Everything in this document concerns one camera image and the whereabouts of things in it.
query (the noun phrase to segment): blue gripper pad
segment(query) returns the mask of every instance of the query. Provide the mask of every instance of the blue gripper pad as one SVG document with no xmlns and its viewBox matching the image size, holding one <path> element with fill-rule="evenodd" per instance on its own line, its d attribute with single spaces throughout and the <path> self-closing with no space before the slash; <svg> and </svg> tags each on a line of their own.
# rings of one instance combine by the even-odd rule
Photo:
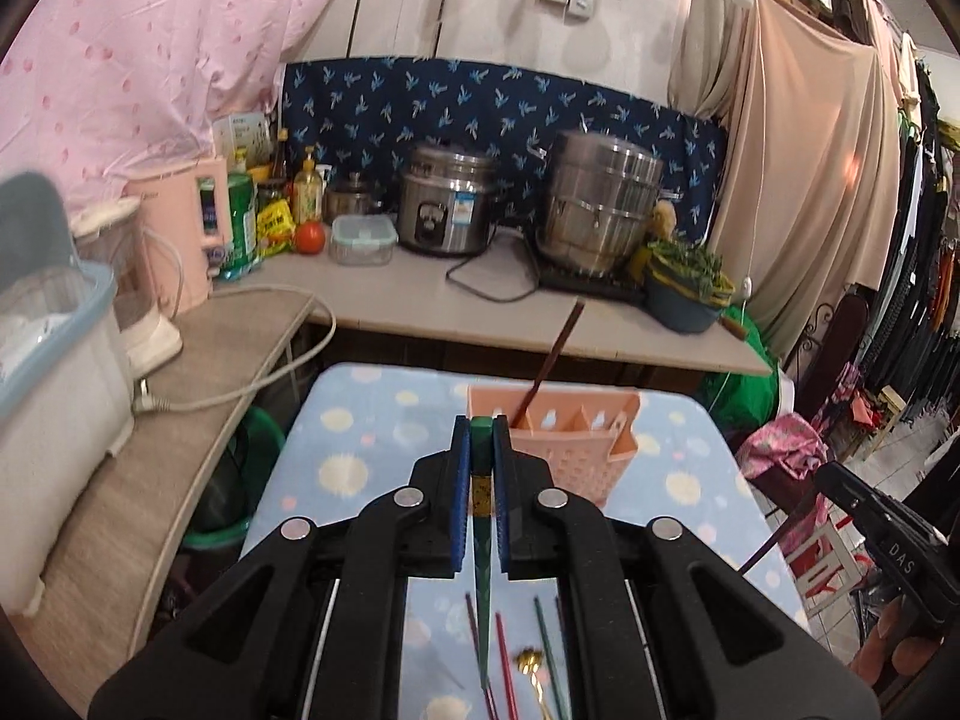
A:
<svg viewBox="0 0 960 720">
<path fill-rule="evenodd" d="M 457 458 L 457 478 L 450 506 L 450 562 L 453 572 L 460 573 L 467 552 L 467 500 L 470 495 L 470 432 L 464 430 Z"/>
<path fill-rule="evenodd" d="M 500 570 L 507 573 L 510 565 L 510 529 L 507 527 L 506 474 L 503 473 L 503 453 L 493 429 L 493 518 L 496 519 L 496 548 L 500 552 Z"/>
</svg>

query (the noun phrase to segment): light blue tablecloth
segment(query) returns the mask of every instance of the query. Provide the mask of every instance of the light blue tablecloth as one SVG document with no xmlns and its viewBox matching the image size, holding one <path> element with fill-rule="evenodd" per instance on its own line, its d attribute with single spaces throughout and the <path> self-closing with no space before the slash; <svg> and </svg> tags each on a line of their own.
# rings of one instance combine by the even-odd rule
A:
<svg viewBox="0 0 960 720">
<path fill-rule="evenodd" d="M 416 459 L 447 449 L 457 415 L 467 413 L 467 385 L 481 377 L 398 367 L 336 365 L 311 389 L 253 517 L 244 552 L 287 517 L 318 525 L 355 517 L 373 498 L 403 487 Z M 646 524 L 670 515 L 733 565 L 741 565 L 770 529 L 707 412 L 689 398 L 647 392 L 632 426 L 640 451 L 608 498 L 609 517 Z M 496 568 L 493 609 L 503 613 L 511 653 L 539 647 L 533 599 L 541 596 L 565 685 L 555 581 L 508 583 Z M 411 580 L 401 666 L 400 720 L 486 718 L 464 594 L 473 591 L 472 537 L 464 571 L 452 581 Z M 800 597 L 779 550 L 749 579 L 806 625 Z M 506 699 L 496 633 L 491 683 L 501 720 Z M 520 717 L 538 717 L 534 691 L 512 674 Z"/>
</svg>

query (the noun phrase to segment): beige curtain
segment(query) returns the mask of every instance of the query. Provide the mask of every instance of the beige curtain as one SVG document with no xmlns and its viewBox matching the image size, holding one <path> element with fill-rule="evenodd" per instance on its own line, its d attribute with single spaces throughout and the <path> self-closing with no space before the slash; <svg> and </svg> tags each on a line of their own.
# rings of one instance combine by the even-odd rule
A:
<svg viewBox="0 0 960 720">
<path fill-rule="evenodd" d="M 680 50 L 670 69 L 670 107 L 700 119 L 726 115 L 743 50 L 746 11 L 733 0 L 690 0 Z"/>
<path fill-rule="evenodd" d="M 777 0 L 758 0 L 748 22 L 712 245 L 734 283 L 749 271 L 751 316 L 782 357 L 820 302 L 880 285 L 896 103 L 872 46 Z"/>
</svg>

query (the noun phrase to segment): blue lid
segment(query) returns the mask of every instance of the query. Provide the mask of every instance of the blue lid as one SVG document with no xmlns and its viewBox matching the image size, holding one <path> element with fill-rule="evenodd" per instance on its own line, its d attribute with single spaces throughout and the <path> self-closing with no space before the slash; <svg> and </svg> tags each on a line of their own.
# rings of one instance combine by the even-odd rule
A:
<svg viewBox="0 0 960 720">
<path fill-rule="evenodd" d="M 37 290 L 50 283 L 58 288 L 72 285 L 80 276 L 79 304 L 66 322 L 0 382 L 0 424 L 104 317 L 116 295 L 109 266 L 77 258 L 54 185 L 37 173 L 23 173 L 0 184 L 0 300 L 9 288 L 39 271 L 45 273 L 44 279 L 37 279 Z"/>
</svg>

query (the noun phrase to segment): bottle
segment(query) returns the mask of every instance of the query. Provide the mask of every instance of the bottle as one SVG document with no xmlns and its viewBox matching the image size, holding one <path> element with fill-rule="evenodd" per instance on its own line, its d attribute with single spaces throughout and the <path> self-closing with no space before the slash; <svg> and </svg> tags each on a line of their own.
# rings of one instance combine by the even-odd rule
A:
<svg viewBox="0 0 960 720">
<path fill-rule="evenodd" d="M 270 168 L 270 177 L 276 180 L 290 180 L 290 155 L 287 152 L 287 139 L 290 133 L 286 127 L 277 130 L 277 151 L 274 153 L 274 165 Z"/>
<path fill-rule="evenodd" d="M 320 218 L 320 189 L 323 178 L 315 170 L 313 162 L 313 146 L 306 146 L 304 169 L 296 174 L 294 179 L 294 222 L 303 224 L 305 221 Z"/>
<path fill-rule="evenodd" d="M 237 146 L 233 152 L 233 170 L 230 172 L 247 172 L 246 146 Z"/>
</svg>

